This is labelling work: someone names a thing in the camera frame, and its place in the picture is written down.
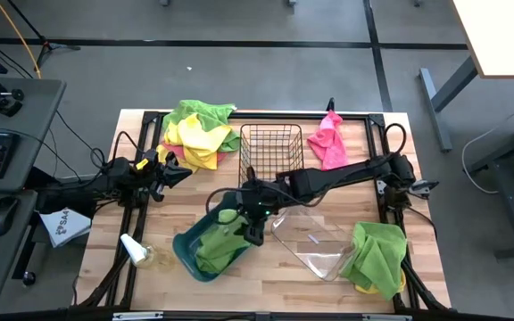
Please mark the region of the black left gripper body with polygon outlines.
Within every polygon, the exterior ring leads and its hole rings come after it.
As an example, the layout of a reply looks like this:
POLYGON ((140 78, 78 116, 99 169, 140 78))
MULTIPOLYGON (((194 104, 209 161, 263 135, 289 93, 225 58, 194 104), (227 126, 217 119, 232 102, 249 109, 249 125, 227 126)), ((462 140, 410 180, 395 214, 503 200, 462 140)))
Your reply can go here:
POLYGON ((162 202, 165 186, 165 166, 159 162, 159 153, 155 149, 146 151, 140 162, 136 164, 138 186, 146 189, 155 202, 162 202))

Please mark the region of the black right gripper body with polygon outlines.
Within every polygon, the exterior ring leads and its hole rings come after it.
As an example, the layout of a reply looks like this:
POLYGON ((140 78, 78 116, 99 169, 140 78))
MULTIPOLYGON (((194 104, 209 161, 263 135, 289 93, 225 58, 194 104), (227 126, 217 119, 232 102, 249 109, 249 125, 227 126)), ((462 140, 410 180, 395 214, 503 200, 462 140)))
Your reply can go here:
POLYGON ((278 182, 252 178, 244 182, 236 197, 240 215, 249 225, 257 225, 281 209, 283 195, 278 182))

